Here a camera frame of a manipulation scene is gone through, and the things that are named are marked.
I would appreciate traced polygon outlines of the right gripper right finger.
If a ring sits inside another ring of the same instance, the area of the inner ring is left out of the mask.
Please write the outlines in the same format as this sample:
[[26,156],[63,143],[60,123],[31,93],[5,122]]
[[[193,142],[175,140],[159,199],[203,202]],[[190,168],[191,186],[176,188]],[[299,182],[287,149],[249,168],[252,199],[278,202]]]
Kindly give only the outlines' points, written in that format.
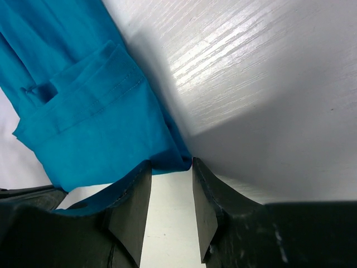
[[259,204],[192,160],[201,262],[207,267],[355,267],[356,202]]

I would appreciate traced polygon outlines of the teal t shirt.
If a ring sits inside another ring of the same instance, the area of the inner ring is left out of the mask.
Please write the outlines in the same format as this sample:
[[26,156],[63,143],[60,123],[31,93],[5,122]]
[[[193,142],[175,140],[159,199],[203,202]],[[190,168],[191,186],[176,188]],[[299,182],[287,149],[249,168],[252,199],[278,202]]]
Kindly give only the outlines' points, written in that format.
[[191,167],[102,1],[2,1],[1,89],[20,118],[15,137],[66,191],[145,160],[155,175]]

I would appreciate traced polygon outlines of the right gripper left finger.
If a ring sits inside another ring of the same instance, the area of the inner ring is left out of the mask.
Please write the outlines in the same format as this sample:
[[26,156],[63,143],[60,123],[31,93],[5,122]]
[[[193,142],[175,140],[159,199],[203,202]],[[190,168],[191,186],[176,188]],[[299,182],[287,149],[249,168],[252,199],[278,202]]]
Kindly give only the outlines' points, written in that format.
[[1,192],[2,267],[139,267],[152,168],[126,176],[67,209],[45,186]]

